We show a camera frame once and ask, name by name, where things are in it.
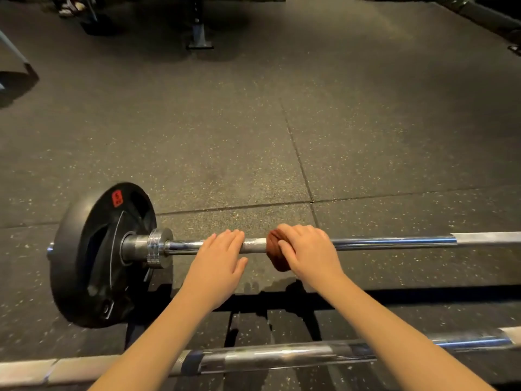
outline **weight plate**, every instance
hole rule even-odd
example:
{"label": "weight plate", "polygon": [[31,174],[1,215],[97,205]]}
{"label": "weight plate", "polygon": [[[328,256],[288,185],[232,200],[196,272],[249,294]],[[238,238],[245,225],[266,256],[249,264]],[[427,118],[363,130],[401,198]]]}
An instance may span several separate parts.
{"label": "weight plate", "polygon": [[150,199],[130,182],[90,191],[71,204],[49,253],[50,287],[60,313],[87,328],[124,321],[152,270],[146,263],[124,263],[121,242],[155,227]]}

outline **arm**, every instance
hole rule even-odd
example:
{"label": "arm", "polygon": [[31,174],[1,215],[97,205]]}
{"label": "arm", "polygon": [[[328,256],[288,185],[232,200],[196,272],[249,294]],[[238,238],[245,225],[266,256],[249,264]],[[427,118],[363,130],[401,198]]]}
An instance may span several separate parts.
{"label": "arm", "polygon": [[158,390],[201,320],[237,288],[247,263],[237,260],[243,242],[238,230],[206,239],[172,302],[89,390]]}
{"label": "arm", "polygon": [[452,355],[357,287],[343,273],[324,231],[286,224],[278,228],[291,242],[279,242],[291,269],[356,329],[402,389],[493,391]]}

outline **forearm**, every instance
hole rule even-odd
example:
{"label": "forearm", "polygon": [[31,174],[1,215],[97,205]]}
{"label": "forearm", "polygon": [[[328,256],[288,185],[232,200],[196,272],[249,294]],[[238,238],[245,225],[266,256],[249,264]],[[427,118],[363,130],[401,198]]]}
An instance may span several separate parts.
{"label": "forearm", "polygon": [[320,291],[356,329],[405,391],[493,390],[342,275]]}
{"label": "forearm", "polygon": [[156,321],[92,385],[90,391],[159,389],[206,312],[181,289]]}

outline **brown cloth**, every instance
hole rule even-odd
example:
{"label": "brown cloth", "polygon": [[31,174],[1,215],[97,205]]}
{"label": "brown cloth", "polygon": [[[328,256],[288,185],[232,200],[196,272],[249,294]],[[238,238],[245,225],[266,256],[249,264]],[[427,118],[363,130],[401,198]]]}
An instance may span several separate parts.
{"label": "brown cloth", "polygon": [[279,240],[284,240],[290,243],[288,237],[281,230],[270,230],[266,237],[266,255],[268,255],[268,258],[271,263],[273,263],[275,269],[279,272],[287,272],[291,269],[279,247]]}

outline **red label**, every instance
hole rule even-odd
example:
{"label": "red label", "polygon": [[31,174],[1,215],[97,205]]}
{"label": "red label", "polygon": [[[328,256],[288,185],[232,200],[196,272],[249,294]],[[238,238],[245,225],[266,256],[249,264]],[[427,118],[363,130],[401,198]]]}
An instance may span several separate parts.
{"label": "red label", "polygon": [[112,192],[112,204],[114,204],[114,207],[118,207],[123,204],[123,195],[121,194],[121,190]]}

